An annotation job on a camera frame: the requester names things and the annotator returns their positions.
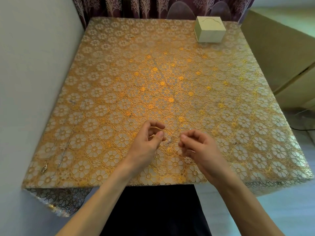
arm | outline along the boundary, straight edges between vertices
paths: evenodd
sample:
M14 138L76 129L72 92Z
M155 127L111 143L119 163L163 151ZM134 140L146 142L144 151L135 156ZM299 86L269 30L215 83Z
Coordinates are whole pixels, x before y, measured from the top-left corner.
M152 161L156 149L166 140L161 131L164 128L154 120L145 122L126 158L56 236L99 236L125 186Z
M242 236L284 236L259 201L230 169L215 140L199 130L183 131L179 146L223 198Z

wall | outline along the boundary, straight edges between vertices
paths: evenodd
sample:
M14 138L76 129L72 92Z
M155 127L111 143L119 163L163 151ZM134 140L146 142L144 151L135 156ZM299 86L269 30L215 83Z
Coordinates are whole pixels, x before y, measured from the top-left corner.
M252 7L311 7L315 0L255 0Z
M54 235L20 186L83 35L72 0L0 0L0 234Z

person's left arm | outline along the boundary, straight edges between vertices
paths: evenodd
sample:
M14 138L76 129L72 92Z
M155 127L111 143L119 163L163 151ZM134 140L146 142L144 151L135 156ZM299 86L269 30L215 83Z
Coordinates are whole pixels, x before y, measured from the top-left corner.
M156 149L166 140L161 131L164 128L158 121L146 121L126 158L56 236L99 236L125 186L150 164Z

person's right arm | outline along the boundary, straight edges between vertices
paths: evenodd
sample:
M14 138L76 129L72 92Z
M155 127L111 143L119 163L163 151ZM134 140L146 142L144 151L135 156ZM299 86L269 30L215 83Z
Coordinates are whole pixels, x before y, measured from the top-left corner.
M196 130L183 131L179 146L223 198L242 236L284 236L259 201L230 169L215 140Z

gold floral tablecloth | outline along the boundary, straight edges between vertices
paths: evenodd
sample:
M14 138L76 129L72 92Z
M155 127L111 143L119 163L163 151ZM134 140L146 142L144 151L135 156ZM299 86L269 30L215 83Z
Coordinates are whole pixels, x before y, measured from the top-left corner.
M130 185L206 182L182 157L179 132L211 134L256 194L313 178L237 23L197 43L194 21L93 18L22 187L61 216L82 205L124 158L146 119L167 141Z

